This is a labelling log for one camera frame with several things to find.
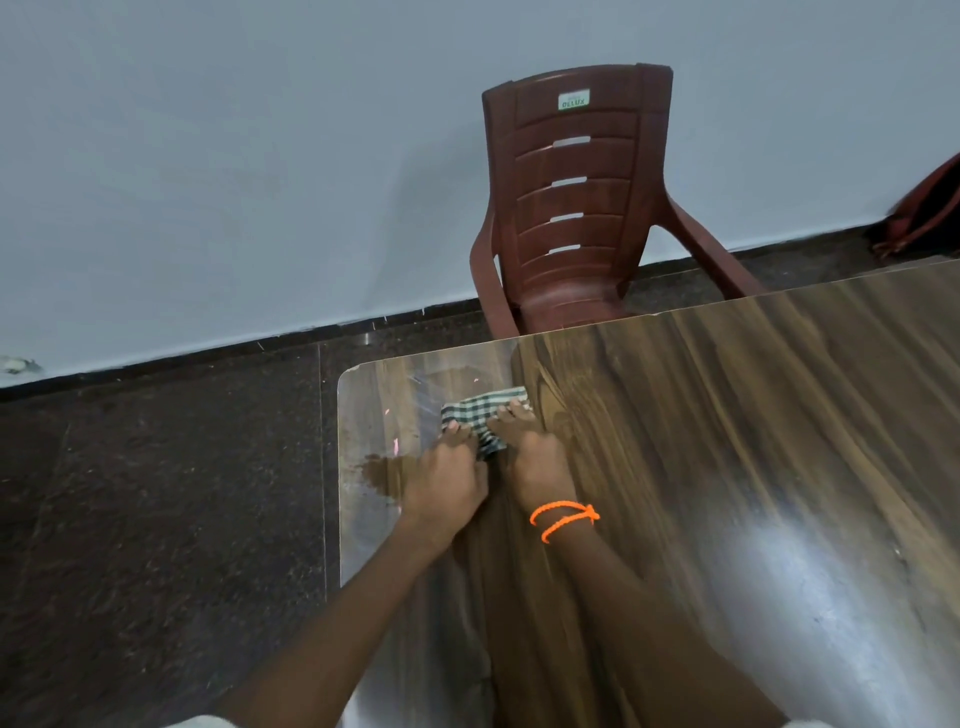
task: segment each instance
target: chair backrest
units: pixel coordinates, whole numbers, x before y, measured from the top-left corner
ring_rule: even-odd
[[[666,200],[672,85],[669,67],[639,63],[484,92],[493,245],[512,303],[562,280],[636,272]]]

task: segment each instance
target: red plastic chair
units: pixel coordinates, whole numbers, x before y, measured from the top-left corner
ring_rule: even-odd
[[[652,225],[680,240],[726,298],[764,292],[666,192],[672,85],[670,68],[638,63],[484,92],[491,191],[470,271],[493,336],[630,315],[623,297]]]

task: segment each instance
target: bag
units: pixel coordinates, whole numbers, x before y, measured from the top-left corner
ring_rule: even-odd
[[[866,236],[881,260],[960,250],[960,154],[914,187],[889,217],[867,228]]]

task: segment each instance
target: checkered cloth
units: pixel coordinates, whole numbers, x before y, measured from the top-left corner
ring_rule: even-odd
[[[461,425],[470,425],[477,436],[477,460],[483,460],[507,445],[487,429],[487,419],[496,413],[501,404],[510,400],[527,401],[527,388],[514,387],[477,395],[468,400],[448,402],[440,409],[440,419],[446,425],[456,420]]]

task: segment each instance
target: white sleeve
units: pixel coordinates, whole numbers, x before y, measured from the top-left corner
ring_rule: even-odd
[[[167,726],[167,728],[236,728],[229,720],[217,716],[197,716],[183,723]]]

